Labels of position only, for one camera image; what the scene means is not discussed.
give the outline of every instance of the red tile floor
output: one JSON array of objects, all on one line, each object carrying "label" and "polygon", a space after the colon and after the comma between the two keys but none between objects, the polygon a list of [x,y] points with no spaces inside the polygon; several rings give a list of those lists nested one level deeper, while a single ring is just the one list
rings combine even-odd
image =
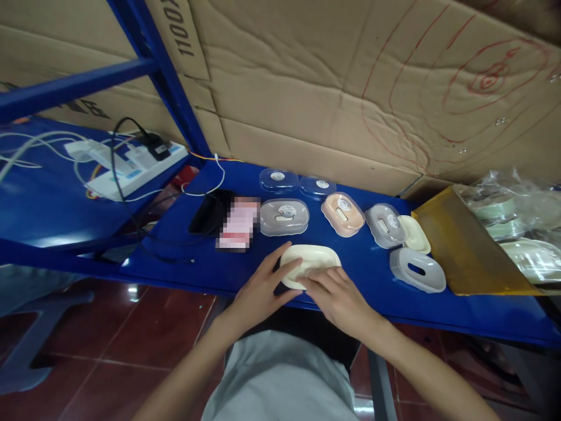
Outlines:
[{"label": "red tile floor", "polygon": [[[137,294],[131,301],[130,291]],[[3,421],[126,421],[175,364],[196,343],[215,303],[210,295],[87,279],[72,291],[95,291],[87,305],[69,309],[33,365],[53,372],[27,392],[0,396]],[[33,315],[0,319],[0,361],[33,322]],[[462,336],[399,325],[399,329],[460,372],[485,397],[527,408],[522,388],[506,384],[472,357]],[[217,368],[192,419],[200,420],[206,400],[220,382]],[[388,364],[398,419],[440,420],[405,378]],[[366,348],[351,371],[355,410],[373,420]]]}]

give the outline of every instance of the cardboard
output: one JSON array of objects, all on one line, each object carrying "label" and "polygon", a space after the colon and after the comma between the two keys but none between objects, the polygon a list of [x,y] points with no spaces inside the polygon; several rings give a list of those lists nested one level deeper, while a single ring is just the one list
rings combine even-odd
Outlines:
[{"label": "cardboard", "polygon": [[[63,76],[66,75],[45,69],[29,69],[24,65],[21,67],[3,65],[0,67],[0,88],[6,92]],[[222,156],[231,157],[218,116],[203,109],[194,108],[193,111],[205,138],[213,140],[216,152]],[[113,130],[117,121],[127,115],[141,122],[147,130],[167,136],[175,142],[186,144],[168,109],[159,97],[123,86],[96,92],[93,95],[46,110],[40,115],[100,130]],[[122,130],[137,130],[137,128],[132,123],[126,122]]]},{"label": "cardboard", "polygon": [[453,182],[561,181],[550,44],[444,0],[191,8],[223,118]]},{"label": "cardboard", "polygon": [[[206,81],[182,79],[195,109],[215,113],[203,117],[211,151],[301,173],[311,170],[294,156],[313,153],[315,174],[394,194],[418,175],[471,184],[513,166],[561,181],[561,51],[509,26],[557,42],[550,0],[463,1],[147,5],[178,72]],[[5,3],[0,54],[17,62],[72,74],[135,56],[105,2]],[[147,78],[123,87],[156,100]],[[153,124],[173,131],[164,120]]]},{"label": "cardboard", "polygon": [[416,203],[424,203],[453,184],[450,181],[423,175],[402,192],[400,198]]},{"label": "cardboard", "polygon": [[340,184],[397,195],[419,176],[409,170],[379,164],[323,146],[222,119],[232,156],[303,175],[319,175]]},{"label": "cardboard", "polygon": [[[154,22],[179,73],[208,80],[195,24],[184,0],[148,0]],[[3,1],[0,24],[122,58],[136,58],[106,1]]]}]

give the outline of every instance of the round sticker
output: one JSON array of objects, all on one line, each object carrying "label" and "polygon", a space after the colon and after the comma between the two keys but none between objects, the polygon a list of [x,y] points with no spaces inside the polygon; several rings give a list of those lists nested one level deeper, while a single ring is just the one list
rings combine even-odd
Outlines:
[{"label": "round sticker", "polygon": [[328,188],[329,187],[329,183],[325,180],[317,180],[316,184],[319,188]]},{"label": "round sticker", "polygon": [[337,205],[339,205],[339,208],[341,208],[342,211],[350,211],[351,210],[351,204],[349,203],[349,201],[341,198],[337,201]]},{"label": "round sticker", "polygon": [[282,181],[285,179],[285,175],[282,172],[273,172],[271,178],[275,181]]},{"label": "round sticker", "polygon": [[279,208],[279,213],[285,218],[292,218],[296,214],[296,209],[290,205],[283,205]]},{"label": "round sticker", "polygon": [[387,222],[388,222],[388,224],[390,224],[394,228],[399,227],[399,221],[397,220],[397,218],[394,215],[388,215],[387,216]]}]

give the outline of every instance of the clear plastic bag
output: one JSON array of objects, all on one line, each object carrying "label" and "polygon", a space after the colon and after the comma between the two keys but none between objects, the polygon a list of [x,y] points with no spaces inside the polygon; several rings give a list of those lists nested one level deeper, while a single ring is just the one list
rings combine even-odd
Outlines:
[{"label": "clear plastic bag", "polygon": [[529,282],[561,288],[561,191],[522,178],[516,170],[490,171],[456,191]]}]

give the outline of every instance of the oval hole in lid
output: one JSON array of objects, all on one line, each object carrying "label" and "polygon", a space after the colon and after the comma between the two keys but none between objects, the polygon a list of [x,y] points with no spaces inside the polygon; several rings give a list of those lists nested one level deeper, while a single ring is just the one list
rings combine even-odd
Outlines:
[{"label": "oval hole in lid", "polygon": [[275,221],[278,221],[278,222],[287,221],[287,220],[293,220],[293,219],[294,219],[294,216],[291,216],[290,218],[286,218],[286,217],[284,217],[284,216],[282,216],[282,215],[277,215],[277,216],[275,216]]},{"label": "oval hole in lid", "polygon": [[378,224],[380,224],[384,232],[386,233],[390,232],[390,229],[386,225],[386,221],[384,221],[382,218],[378,219]]},{"label": "oval hole in lid", "polygon": [[427,274],[423,269],[421,269],[420,267],[415,266],[414,264],[407,263],[407,267],[409,268],[409,270],[411,270],[411,271],[413,271],[413,272],[415,272],[415,273],[417,273],[417,274],[419,274],[419,275],[421,275],[421,276],[424,276],[424,275]]},{"label": "oval hole in lid", "polygon": [[343,213],[343,211],[341,210],[341,208],[337,208],[335,210],[335,212],[337,213],[337,216],[343,220],[343,221],[348,221],[349,219],[347,218],[347,216]]}]

